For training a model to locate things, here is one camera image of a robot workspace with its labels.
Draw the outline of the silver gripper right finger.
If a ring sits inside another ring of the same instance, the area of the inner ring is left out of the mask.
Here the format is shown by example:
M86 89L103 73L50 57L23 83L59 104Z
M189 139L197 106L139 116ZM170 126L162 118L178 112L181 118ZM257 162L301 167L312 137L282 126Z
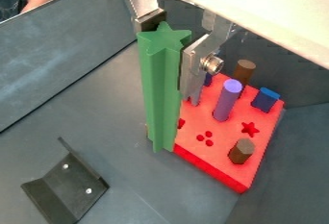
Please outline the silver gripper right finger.
M215 55L229 38L232 23L211 11L203 11L202 27L209 30L181 52L179 91L193 106L199 104L206 75L217 75L223 60Z

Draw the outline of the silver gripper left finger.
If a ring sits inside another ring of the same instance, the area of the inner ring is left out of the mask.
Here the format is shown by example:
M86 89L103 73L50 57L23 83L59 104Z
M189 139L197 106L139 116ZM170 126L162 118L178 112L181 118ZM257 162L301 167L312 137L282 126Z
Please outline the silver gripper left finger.
M158 0L125 0L131 13L135 32L155 31L166 20L166 12L159 8Z

